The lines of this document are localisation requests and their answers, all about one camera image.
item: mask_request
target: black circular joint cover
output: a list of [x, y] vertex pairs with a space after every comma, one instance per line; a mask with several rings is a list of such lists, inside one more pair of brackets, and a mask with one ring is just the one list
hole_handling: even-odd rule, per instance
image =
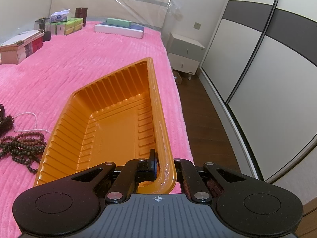
[[216, 208], [229, 228], [251, 237], [288, 234], [303, 212], [293, 193], [259, 180], [233, 183], [219, 197]]
[[85, 183], [54, 181], [26, 190], [13, 203], [12, 213], [21, 230], [39, 236], [76, 232], [99, 212], [99, 199]]

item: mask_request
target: sliding wardrobe door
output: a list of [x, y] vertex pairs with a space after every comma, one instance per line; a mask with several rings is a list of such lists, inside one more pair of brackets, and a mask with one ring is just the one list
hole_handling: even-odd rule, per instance
[[274, 0], [229, 0], [202, 68], [226, 100], [270, 15]]
[[279, 0], [229, 106], [265, 180], [291, 169], [317, 135], [317, 0]]

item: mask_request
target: baseboard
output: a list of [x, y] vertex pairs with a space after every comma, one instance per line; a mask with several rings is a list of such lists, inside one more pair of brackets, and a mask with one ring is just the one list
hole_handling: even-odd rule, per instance
[[245, 143], [239, 133], [239, 130], [235, 125], [220, 95], [218, 94], [216, 88], [211, 83], [203, 69], [198, 69], [197, 75], [201, 83], [203, 84], [210, 100], [212, 101], [221, 120], [221, 123], [227, 133], [230, 144], [238, 161], [241, 173], [259, 179], [255, 167], [252, 163], [251, 157], [245, 146]]

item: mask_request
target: pink bedspread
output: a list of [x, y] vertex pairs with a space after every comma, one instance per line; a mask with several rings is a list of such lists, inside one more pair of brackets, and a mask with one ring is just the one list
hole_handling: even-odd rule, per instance
[[[143, 39], [136, 39], [95, 33], [95, 24], [87, 22], [82, 30], [68, 36], [52, 36], [51, 41], [19, 65], [0, 65], [0, 103], [6, 114], [35, 113], [37, 127], [52, 131], [73, 91], [123, 66], [152, 57], [173, 157], [192, 161], [180, 97], [160, 33], [146, 28]], [[19, 116], [15, 129], [32, 129], [34, 121], [34, 116]], [[25, 166], [10, 157], [0, 159], [1, 238], [20, 235], [12, 216], [12, 203], [33, 186], [34, 178]]]

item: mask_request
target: nightstand drawer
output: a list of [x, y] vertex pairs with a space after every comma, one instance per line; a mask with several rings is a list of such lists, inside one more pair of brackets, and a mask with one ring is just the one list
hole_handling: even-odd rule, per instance
[[175, 55], [180, 55], [192, 59], [194, 61], [201, 61], [205, 53], [205, 49], [195, 44], [191, 44], [183, 40], [174, 38], [169, 52]]
[[183, 56], [174, 55], [171, 53], [168, 54], [168, 58], [170, 60], [171, 67], [174, 70], [182, 71], [182, 72], [186, 72], [190, 74], [195, 74], [199, 65], [198, 61], [188, 59]]

